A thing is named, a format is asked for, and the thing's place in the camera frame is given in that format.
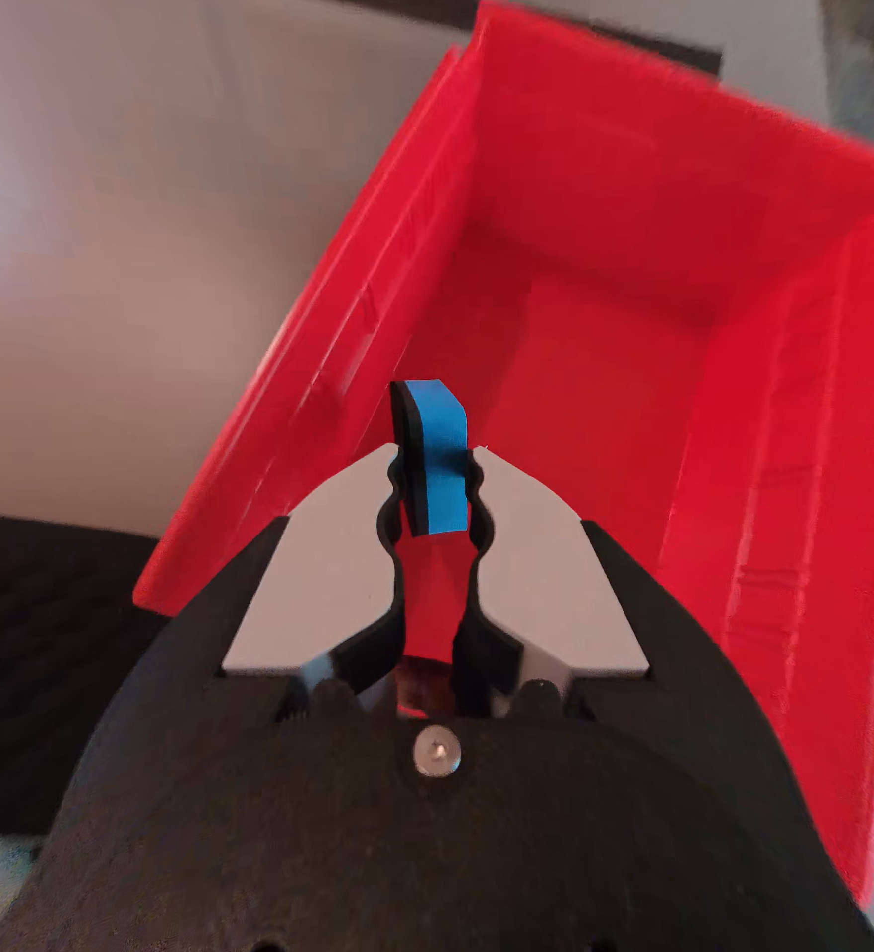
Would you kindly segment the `black textured mat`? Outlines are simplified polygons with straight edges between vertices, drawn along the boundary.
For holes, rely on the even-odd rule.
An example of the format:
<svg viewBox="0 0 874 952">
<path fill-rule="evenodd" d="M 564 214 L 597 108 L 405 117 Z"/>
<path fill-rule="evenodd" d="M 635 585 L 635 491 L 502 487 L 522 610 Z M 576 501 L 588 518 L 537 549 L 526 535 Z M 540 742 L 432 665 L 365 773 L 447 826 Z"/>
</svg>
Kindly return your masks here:
<svg viewBox="0 0 874 952">
<path fill-rule="evenodd" d="M 167 619 L 148 536 L 0 516 L 0 836 L 44 837 L 116 691 Z"/>
</svg>

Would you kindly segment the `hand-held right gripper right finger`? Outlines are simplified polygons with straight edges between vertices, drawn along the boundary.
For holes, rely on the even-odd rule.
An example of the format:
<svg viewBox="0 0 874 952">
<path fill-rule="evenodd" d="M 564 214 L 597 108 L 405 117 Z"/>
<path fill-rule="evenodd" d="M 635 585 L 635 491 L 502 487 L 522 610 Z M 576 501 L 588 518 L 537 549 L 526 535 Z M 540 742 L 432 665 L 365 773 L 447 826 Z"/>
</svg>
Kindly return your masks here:
<svg viewBox="0 0 874 952">
<path fill-rule="evenodd" d="M 640 680 L 649 661 L 579 514 L 484 446 L 470 453 L 475 557 L 453 641 L 465 716 L 504 716 L 524 684 L 562 701 L 579 680 Z"/>
</svg>

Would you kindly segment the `blue and black foam piece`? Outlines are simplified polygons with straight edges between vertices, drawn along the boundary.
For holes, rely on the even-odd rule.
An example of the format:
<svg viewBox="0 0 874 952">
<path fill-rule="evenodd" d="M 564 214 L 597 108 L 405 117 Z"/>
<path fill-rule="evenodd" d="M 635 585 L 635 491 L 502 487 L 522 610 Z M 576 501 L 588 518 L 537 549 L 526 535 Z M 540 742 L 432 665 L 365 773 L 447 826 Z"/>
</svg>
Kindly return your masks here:
<svg viewBox="0 0 874 952">
<path fill-rule="evenodd" d="M 395 441 L 401 448 L 405 509 L 413 537 L 468 527 L 467 413 L 438 380 L 388 387 Z"/>
</svg>

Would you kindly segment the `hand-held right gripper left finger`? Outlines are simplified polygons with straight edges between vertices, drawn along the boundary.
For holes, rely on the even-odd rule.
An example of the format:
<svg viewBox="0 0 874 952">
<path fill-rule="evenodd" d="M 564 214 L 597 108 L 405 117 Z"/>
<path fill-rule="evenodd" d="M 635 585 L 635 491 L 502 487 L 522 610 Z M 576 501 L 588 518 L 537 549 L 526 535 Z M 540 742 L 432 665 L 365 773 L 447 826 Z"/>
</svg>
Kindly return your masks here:
<svg viewBox="0 0 874 952">
<path fill-rule="evenodd" d="M 296 506 L 222 668 L 229 678 L 289 677 L 307 693 L 337 679 L 387 696 L 406 645 L 398 446 L 384 444 Z"/>
</svg>

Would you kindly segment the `red plastic bin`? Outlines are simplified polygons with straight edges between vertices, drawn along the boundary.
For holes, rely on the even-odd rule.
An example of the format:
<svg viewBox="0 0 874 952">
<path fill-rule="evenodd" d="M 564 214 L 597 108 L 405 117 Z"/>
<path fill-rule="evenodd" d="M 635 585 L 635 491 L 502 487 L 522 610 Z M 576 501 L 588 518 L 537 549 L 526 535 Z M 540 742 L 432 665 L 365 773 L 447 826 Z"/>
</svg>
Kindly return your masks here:
<svg viewBox="0 0 874 952">
<path fill-rule="evenodd" d="M 177 614 L 439 379 L 725 650 L 874 891 L 874 149 L 481 4 L 134 589 Z"/>
</svg>

